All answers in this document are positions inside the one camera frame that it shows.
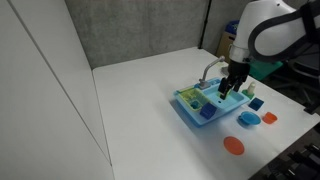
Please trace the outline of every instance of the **light blue sink toy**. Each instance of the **light blue sink toy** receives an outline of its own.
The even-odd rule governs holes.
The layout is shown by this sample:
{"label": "light blue sink toy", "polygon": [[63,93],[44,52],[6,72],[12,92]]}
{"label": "light blue sink toy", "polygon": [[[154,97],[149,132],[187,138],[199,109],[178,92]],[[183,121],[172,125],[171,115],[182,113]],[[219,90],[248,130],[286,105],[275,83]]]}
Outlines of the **light blue sink toy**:
{"label": "light blue sink toy", "polygon": [[213,78],[206,81],[209,68],[223,61],[224,57],[221,56],[210,63],[204,70],[203,77],[199,80],[199,84],[174,92],[174,97],[197,127],[212,122],[250,100],[244,94],[233,90],[231,90],[227,98],[223,100],[220,98],[218,91],[221,80],[219,78]]}

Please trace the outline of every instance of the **gray wall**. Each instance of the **gray wall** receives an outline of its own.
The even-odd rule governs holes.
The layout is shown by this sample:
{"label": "gray wall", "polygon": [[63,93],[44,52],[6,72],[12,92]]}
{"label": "gray wall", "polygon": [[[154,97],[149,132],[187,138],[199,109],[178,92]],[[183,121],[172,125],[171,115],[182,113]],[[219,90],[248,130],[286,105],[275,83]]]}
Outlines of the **gray wall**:
{"label": "gray wall", "polygon": [[[66,0],[91,68],[197,46],[209,0]],[[214,54],[251,0],[213,0],[203,43]],[[299,7],[306,0],[286,0]]]}

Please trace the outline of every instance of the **cable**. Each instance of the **cable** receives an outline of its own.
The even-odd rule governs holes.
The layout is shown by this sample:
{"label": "cable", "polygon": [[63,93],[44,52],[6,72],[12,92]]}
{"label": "cable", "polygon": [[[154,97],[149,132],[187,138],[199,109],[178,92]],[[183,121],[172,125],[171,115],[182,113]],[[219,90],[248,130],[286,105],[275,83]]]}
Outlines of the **cable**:
{"label": "cable", "polygon": [[304,50],[302,50],[299,54],[295,55],[295,56],[292,56],[290,59],[295,59],[299,56],[302,56],[306,51],[308,51],[314,44],[310,44],[307,48],[305,48]]}
{"label": "cable", "polygon": [[202,34],[201,34],[201,37],[200,37],[200,42],[199,42],[199,45],[198,45],[198,49],[202,49],[202,43],[203,43],[204,34],[206,32],[207,24],[208,24],[208,18],[209,18],[211,3],[212,3],[212,0],[209,0],[208,9],[207,9],[207,13],[206,13],[206,18],[205,18],[205,20],[203,22],[204,24],[203,24],[203,29],[202,29]]}
{"label": "cable", "polygon": [[319,51],[317,51],[317,52],[310,52],[310,53],[304,53],[304,54],[301,54],[300,56],[307,56],[307,55],[312,55],[312,54],[319,54]]}
{"label": "cable", "polygon": [[319,73],[319,76],[318,76],[318,80],[319,80],[319,83],[320,83],[320,54],[319,54],[319,65],[318,65],[319,69],[318,69],[318,73]]}

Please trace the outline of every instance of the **red disc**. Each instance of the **red disc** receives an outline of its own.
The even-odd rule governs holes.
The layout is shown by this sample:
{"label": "red disc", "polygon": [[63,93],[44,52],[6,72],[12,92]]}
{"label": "red disc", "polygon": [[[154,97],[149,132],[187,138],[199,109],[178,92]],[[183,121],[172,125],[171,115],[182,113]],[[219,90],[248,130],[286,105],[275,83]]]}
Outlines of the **red disc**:
{"label": "red disc", "polygon": [[242,142],[232,136],[226,137],[224,139],[224,147],[231,153],[234,155],[241,155],[244,153],[244,146],[242,144]]}

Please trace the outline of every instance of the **white wall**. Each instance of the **white wall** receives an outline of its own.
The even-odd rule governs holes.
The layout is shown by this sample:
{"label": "white wall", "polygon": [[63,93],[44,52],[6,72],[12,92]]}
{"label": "white wall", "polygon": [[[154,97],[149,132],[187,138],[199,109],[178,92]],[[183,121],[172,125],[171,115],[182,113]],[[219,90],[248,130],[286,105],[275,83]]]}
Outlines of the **white wall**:
{"label": "white wall", "polygon": [[113,180],[112,168],[0,0],[0,179]]}
{"label": "white wall", "polygon": [[87,58],[64,0],[11,0],[106,157],[97,94]]}

